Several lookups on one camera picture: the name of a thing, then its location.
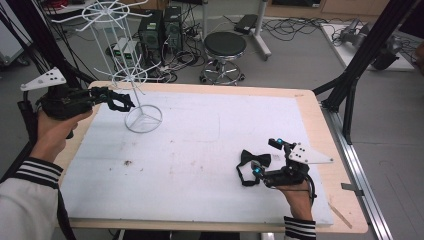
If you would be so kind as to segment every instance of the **stool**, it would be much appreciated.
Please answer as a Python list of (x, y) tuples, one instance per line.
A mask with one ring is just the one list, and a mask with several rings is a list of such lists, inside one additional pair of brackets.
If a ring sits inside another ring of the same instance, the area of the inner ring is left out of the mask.
[(246, 49), (243, 37), (231, 32), (215, 32), (205, 38), (204, 46), (212, 60), (205, 65), (199, 77), (202, 83), (237, 85), (237, 81), (244, 80), (240, 68), (230, 62), (243, 55)]

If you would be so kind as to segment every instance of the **floor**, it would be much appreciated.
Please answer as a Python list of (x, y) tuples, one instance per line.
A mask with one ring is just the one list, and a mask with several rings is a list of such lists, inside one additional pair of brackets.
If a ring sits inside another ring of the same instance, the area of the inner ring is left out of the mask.
[[(225, 18), (211, 20), (218, 30), (230, 30)], [(251, 37), (246, 54), (235, 62), (243, 70), (246, 80), (238, 87), (314, 89), (339, 76), (344, 67), (330, 43), (319, 30), (311, 34), (297, 34), (292, 41), (280, 41), (263, 31), (263, 39), (272, 56), (264, 61)], [(91, 33), (71, 35), (71, 46), (90, 69), (103, 62), (98, 49), (93, 48)], [(187, 67), (177, 72), (175, 84), (200, 84), (201, 67)], [(104, 78), (96, 73), (99, 79)], [(0, 72), (0, 108), (3, 137), (0, 149), (0, 175), (27, 142), (25, 126), (16, 103), (22, 99), (19, 86), (38, 73), (34, 65), (13, 64)], [(31, 92), (33, 102), (43, 91)], [(328, 93), (317, 96), (324, 100)], [(356, 94), (352, 124), (352, 141), (368, 177), (374, 195), (383, 212), (394, 239), (420, 239), (424, 235), (424, 76), (415, 69), (411, 72), (366, 71), (361, 77)], [(77, 229), (78, 239), (112, 239), (107, 230)], [(179, 232), (173, 239), (196, 239), (198, 233)], [(365, 234), (318, 234), (319, 239), (375, 239), (372, 230)], [(54, 240), (64, 239), (58, 230)], [(244, 233), (242, 239), (258, 239), (255, 233)]]

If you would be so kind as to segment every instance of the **sleeve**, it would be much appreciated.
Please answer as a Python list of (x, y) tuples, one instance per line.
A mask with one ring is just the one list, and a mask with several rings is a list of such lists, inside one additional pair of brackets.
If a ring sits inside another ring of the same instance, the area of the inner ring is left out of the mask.
[(63, 169), (27, 158), (0, 185), (0, 239), (50, 239), (57, 221), (58, 180)]
[(286, 225), (285, 240), (300, 239), (314, 240), (316, 239), (315, 221), (305, 221), (290, 217), (284, 217)]

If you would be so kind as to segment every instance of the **white bracket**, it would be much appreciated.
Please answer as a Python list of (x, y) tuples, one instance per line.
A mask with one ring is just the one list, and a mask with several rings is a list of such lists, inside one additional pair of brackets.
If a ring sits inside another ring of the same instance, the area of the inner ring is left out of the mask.
[(331, 157), (311, 147), (303, 146), (301, 143), (298, 143), (293, 148), (289, 155), (289, 159), (304, 164), (332, 163), (334, 161)]
[(21, 91), (29, 91), (39, 88), (56, 86), (66, 83), (65, 77), (56, 67), (44, 73), (27, 84), (21, 85)]

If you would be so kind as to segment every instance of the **black and white striped cuff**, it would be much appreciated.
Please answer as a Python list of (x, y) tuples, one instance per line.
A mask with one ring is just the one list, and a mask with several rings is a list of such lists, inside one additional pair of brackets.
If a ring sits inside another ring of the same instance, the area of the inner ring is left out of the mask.
[(62, 171), (61, 167), (53, 163), (28, 157), (13, 177), (57, 189)]
[(284, 217), (286, 236), (301, 240), (316, 239), (315, 221)]

